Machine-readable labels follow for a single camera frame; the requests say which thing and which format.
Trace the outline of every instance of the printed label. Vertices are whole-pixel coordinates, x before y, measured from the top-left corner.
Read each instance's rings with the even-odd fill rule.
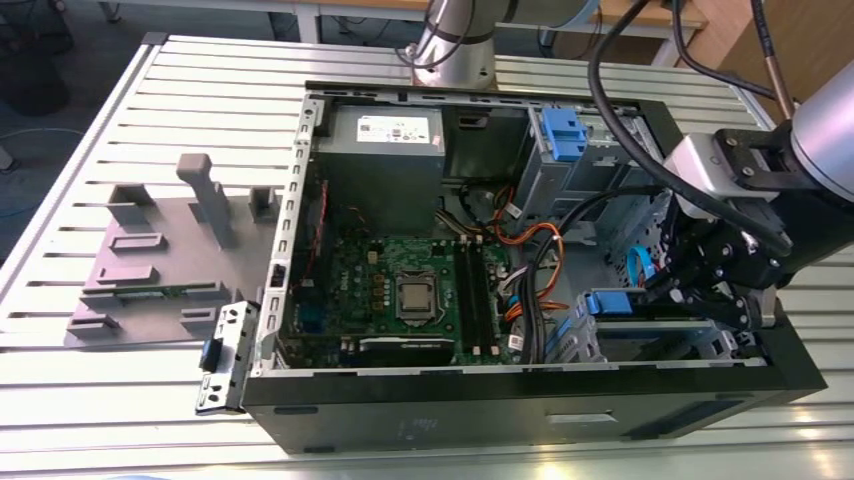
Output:
[[[522,215],[522,209],[513,203],[507,204],[507,208],[505,208],[505,211],[513,216],[513,218],[519,218],[519,215]]]
[[[359,118],[358,142],[430,143],[430,122],[427,117],[374,117]]]
[[[525,343],[525,339],[519,335],[511,335],[510,338],[507,339],[507,348],[521,352],[523,343]]]

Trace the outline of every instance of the red wire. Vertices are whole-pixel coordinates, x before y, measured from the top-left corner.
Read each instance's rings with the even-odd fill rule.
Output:
[[[311,255],[309,256],[309,265],[306,266],[306,273],[303,274],[303,278],[299,281],[301,284],[311,274],[311,268],[314,267],[315,258],[318,256],[318,247],[321,245],[321,237],[323,235],[323,220],[326,219],[326,207],[327,207],[327,199],[329,199],[327,194],[329,194],[329,183],[323,182],[323,187],[321,192],[321,195],[323,196],[323,204],[321,206],[321,221],[318,222],[318,227],[315,229],[315,238],[311,241]]]

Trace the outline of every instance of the aluminum table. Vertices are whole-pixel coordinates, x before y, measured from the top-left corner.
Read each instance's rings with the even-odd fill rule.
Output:
[[[781,292],[830,388],[677,440],[288,457],[248,416],[194,416],[199,343],[63,349],[112,186],[190,196],[175,176],[186,152],[211,155],[230,195],[284,184],[306,80],[409,78],[387,49],[179,36],[140,47],[0,270],[0,475],[850,477],[854,250]],[[663,100],[686,133],[772,126],[749,97],[690,71],[607,65],[603,78],[614,96]],[[582,62],[499,57],[498,81],[502,90],[589,94]]]

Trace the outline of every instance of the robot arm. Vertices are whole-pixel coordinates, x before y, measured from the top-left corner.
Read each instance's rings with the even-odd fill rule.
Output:
[[[493,33],[498,22],[562,26],[586,18],[597,0],[434,0],[418,45],[401,59],[414,81],[453,88],[489,88],[495,80]]]

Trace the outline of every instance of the blue plastic tab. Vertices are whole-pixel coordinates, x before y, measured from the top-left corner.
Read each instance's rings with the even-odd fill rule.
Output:
[[[543,108],[543,132],[551,142],[551,153],[558,162],[575,162],[587,148],[587,127],[575,110]]]
[[[629,315],[633,312],[626,292],[593,292],[586,299],[591,315]]]
[[[561,342],[561,337],[563,337],[563,334],[567,332],[571,326],[573,326],[573,319],[570,317],[566,317],[566,319],[563,320],[563,323],[558,328],[555,328],[551,331],[551,334],[549,335],[549,339],[546,340],[546,349],[545,349],[546,355],[549,355],[554,350],[554,348],[558,346],[558,343]]]

